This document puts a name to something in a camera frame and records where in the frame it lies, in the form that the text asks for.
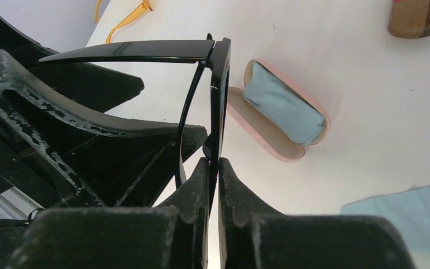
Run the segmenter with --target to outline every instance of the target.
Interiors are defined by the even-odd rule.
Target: light blue fabric
[[[295,143],[308,145],[321,131],[324,117],[258,63],[253,64],[253,78],[243,98]]]
[[[382,216],[396,226],[408,248],[430,254],[430,186],[351,203],[340,213]]]

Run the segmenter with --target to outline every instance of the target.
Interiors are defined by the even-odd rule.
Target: sunglasses temple arm
[[[197,63],[206,61],[214,40],[153,40],[95,45],[39,59],[33,67],[85,62]]]
[[[190,84],[189,92],[185,98],[184,107],[182,108],[182,115],[180,116],[179,127],[177,129],[177,149],[179,150],[179,164],[175,169],[175,187],[179,188],[182,184],[187,181],[185,175],[184,163],[182,160],[182,139],[184,136],[185,121],[187,120],[187,115],[189,114],[190,104],[195,94],[195,90],[199,84],[200,78],[202,77],[203,70],[205,69],[200,63],[195,70],[194,78]]]

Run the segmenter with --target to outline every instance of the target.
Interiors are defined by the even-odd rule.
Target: sunglasses
[[[97,23],[100,20],[100,16],[98,14],[98,10],[100,9],[100,4],[103,0],[99,0],[96,4],[95,9],[95,23]],[[131,24],[137,18],[141,17],[146,11],[152,11],[151,3],[149,3],[149,0],[143,0],[142,3],[137,6],[126,18],[124,18],[118,25],[116,25],[108,34],[108,37],[106,38],[106,43],[111,43],[111,37],[113,37],[114,32],[116,32],[117,29],[126,26],[128,24]]]
[[[185,122],[203,71],[209,68],[212,71],[210,85],[211,134],[203,145],[203,152],[210,161],[209,209],[211,210],[225,128],[230,76],[230,47],[230,39],[223,38],[221,41],[214,41],[211,34],[208,34],[205,40],[131,41],[97,45],[44,57],[39,60],[39,64],[81,62],[196,63],[197,68],[185,99],[176,134],[177,148],[179,149],[179,159],[176,160],[175,169],[176,188],[187,181],[181,155]]]

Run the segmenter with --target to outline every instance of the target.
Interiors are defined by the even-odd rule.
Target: brown eyeglass case
[[[388,31],[397,38],[430,36],[430,0],[393,0]]]
[[[327,111],[305,90],[291,81],[287,76],[280,73],[267,62],[255,59],[248,63],[245,70],[245,87],[253,78],[253,64],[261,64],[271,74],[275,75],[280,81],[288,86],[293,93],[297,94],[311,107],[317,110],[323,117],[324,121],[321,125],[321,131],[317,137],[309,143],[315,145],[324,139],[330,128],[330,118]],[[287,134],[279,128],[275,123],[268,119],[265,115],[259,112],[251,104],[243,98],[244,90],[230,87],[228,88],[228,106],[227,111],[240,124],[240,126],[265,150],[267,150],[276,159],[284,162],[294,162],[302,158],[305,154],[304,146],[300,143],[295,143],[289,139]]]

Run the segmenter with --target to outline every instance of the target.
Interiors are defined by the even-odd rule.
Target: pink eyeglass case
[[[260,59],[250,61],[246,66],[244,75],[245,87],[250,84],[253,78],[253,64],[255,62],[277,77],[293,93],[297,94],[324,117],[319,134],[309,145],[312,146],[322,141],[330,128],[330,118],[327,111],[305,90],[273,66]],[[243,98],[243,93],[244,90],[236,87],[228,89],[227,110],[240,126],[276,159],[289,163],[302,158],[305,154],[304,146],[291,141],[281,128],[249,104]]]

